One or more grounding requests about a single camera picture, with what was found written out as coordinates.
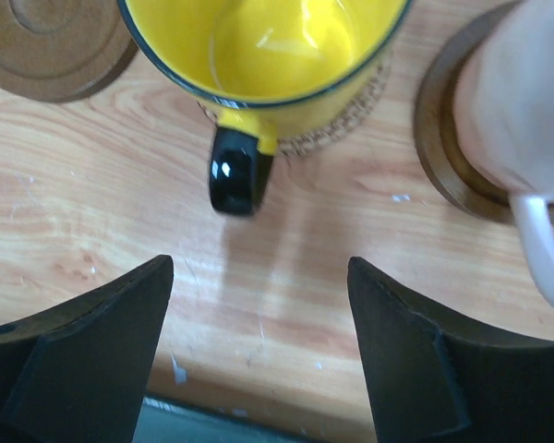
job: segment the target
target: coaster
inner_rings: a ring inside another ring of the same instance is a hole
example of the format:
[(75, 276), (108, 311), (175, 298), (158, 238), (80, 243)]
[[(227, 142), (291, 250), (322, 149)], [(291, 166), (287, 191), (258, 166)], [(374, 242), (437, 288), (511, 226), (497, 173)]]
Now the coaster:
[[(421, 83), (414, 115), (418, 157), (437, 190), (461, 210), (501, 223), (513, 223), (507, 192), (491, 184), (460, 151), (453, 94), (468, 57), (518, 4), (487, 12), (450, 39)], [(554, 206), (549, 212), (554, 222)]]
[[(285, 156), (308, 154), (341, 140), (361, 125), (386, 89), (391, 73), (391, 60), (392, 51), (388, 50), (381, 56), (380, 64), (371, 80), (332, 122), (301, 136), (280, 139), (279, 153)], [(202, 103), (199, 103), (199, 106), (214, 124), (217, 123), (217, 115), (211, 109)]]
[(108, 86), (137, 51), (115, 0), (0, 0), (0, 88), (42, 102)]

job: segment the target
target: black mug handle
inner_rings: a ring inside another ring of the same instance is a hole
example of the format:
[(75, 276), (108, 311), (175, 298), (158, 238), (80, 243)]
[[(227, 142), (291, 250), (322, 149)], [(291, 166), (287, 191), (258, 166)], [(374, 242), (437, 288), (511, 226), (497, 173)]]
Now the black mug handle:
[(223, 214), (251, 217), (260, 208), (272, 155), (259, 152), (259, 139), (218, 126), (210, 160), (210, 199)]

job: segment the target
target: table surface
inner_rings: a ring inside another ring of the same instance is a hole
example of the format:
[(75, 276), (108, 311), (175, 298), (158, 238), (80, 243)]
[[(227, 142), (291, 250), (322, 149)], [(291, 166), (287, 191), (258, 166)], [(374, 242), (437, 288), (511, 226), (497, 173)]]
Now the table surface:
[(436, 52), (500, 3), (415, 2), (376, 110), (336, 145), (277, 159), (254, 221), (213, 213), (212, 125), (143, 55), (82, 102), (0, 90), (0, 324), (170, 254), (150, 389), (336, 442), (375, 440), (346, 293), (351, 256), (471, 317), (554, 339), (514, 229), (447, 203), (412, 140), (413, 99)]

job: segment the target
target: white paint speck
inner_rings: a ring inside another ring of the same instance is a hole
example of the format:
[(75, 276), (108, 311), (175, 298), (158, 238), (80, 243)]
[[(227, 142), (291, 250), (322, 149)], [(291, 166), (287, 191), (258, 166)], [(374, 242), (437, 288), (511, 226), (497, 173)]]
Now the white paint speck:
[(232, 414), (240, 418), (248, 417), (248, 413), (244, 409), (233, 409)]
[(171, 358), (173, 360), (173, 370), (175, 371), (175, 383), (177, 385), (187, 383), (187, 370), (176, 362), (176, 358), (173, 354), (171, 354)]
[(401, 194), (401, 195), (391, 196), (391, 199), (394, 201), (410, 201), (410, 196), (408, 194)]

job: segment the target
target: woven coaster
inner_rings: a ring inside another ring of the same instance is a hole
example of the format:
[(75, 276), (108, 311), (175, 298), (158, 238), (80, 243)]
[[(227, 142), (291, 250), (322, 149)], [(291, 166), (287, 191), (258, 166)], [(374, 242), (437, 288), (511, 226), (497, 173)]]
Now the woven coaster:
[(108, 86), (137, 51), (115, 0), (0, 0), (0, 88), (42, 102)]
[[(453, 96), (468, 57), (518, 4), (487, 12), (448, 41), (421, 83), (413, 125), (419, 160), (437, 190), (461, 210), (501, 223), (513, 223), (507, 192), (491, 184), (460, 151)], [(549, 212), (554, 222), (554, 207)]]
[[(379, 102), (391, 73), (392, 51), (381, 57), (376, 73), (368, 84), (355, 96), (344, 110), (327, 125), (293, 138), (279, 140), (279, 152), (282, 155), (305, 155), (313, 150), (324, 148), (346, 137), (371, 114)], [(205, 105), (199, 106), (215, 124), (217, 115)]]

